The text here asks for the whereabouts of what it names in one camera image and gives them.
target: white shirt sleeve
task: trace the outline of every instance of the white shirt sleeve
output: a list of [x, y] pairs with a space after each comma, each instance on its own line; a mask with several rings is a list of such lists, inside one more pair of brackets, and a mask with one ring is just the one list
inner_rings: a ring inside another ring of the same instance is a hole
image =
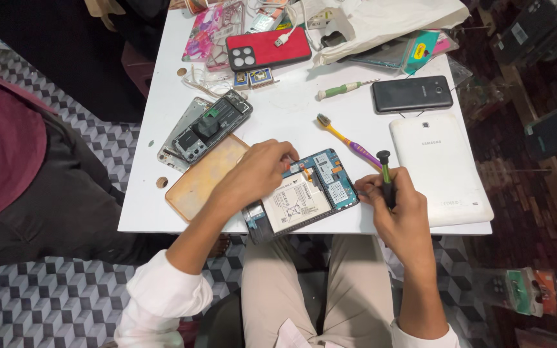
[[165, 252], [137, 268], [126, 286], [131, 299], [114, 337], [120, 347], [184, 347], [177, 332], [180, 318], [195, 315], [212, 302], [205, 278], [173, 267]]
[[459, 348], [459, 338], [453, 328], [438, 339], [422, 339], [410, 336], [398, 327], [397, 320], [391, 323], [392, 348]]

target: hand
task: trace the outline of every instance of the hand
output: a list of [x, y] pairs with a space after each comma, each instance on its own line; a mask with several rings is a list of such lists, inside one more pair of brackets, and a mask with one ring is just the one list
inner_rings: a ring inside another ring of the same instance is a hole
[[397, 206], [388, 210], [382, 191], [382, 175], [367, 175], [354, 183], [362, 202], [375, 210], [373, 224], [384, 243], [397, 255], [406, 271], [433, 274], [435, 257], [427, 217], [427, 198], [417, 192], [405, 167], [390, 170], [391, 180], [397, 189]]
[[300, 159], [290, 142], [270, 139], [253, 145], [240, 162], [216, 185], [210, 200], [232, 210], [232, 214], [248, 204], [272, 193], [283, 181], [291, 160]]

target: beige trousers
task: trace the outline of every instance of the beige trousers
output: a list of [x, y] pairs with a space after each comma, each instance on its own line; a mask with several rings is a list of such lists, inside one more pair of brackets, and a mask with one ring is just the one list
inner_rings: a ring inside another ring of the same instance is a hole
[[313, 348], [325, 341], [345, 348], [391, 347], [394, 319], [386, 262], [373, 235], [332, 239], [324, 332], [320, 336], [305, 309], [294, 263], [304, 261], [285, 238], [248, 243], [242, 273], [246, 347], [274, 347], [290, 318]]

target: white samsung tablet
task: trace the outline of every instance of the white samsung tablet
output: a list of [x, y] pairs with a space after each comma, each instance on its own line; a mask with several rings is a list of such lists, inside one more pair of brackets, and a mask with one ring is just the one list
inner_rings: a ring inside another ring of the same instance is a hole
[[429, 226], [486, 222], [493, 210], [454, 115], [395, 120], [390, 124], [398, 162], [427, 197]]

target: blue circuit board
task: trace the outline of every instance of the blue circuit board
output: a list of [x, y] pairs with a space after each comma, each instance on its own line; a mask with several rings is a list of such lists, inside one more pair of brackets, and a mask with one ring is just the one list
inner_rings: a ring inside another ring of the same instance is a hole
[[[327, 149], [292, 163], [290, 170], [282, 173], [283, 178], [303, 171], [302, 166], [311, 175], [313, 185], [321, 186], [320, 190], [326, 194], [332, 211], [336, 212], [358, 202], [358, 194], [353, 191], [349, 177], [334, 150]], [[255, 220], [265, 216], [260, 211], [260, 214], [250, 214], [248, 217], [245, 215], [244, 218], [250, 228], [257, 228]]]

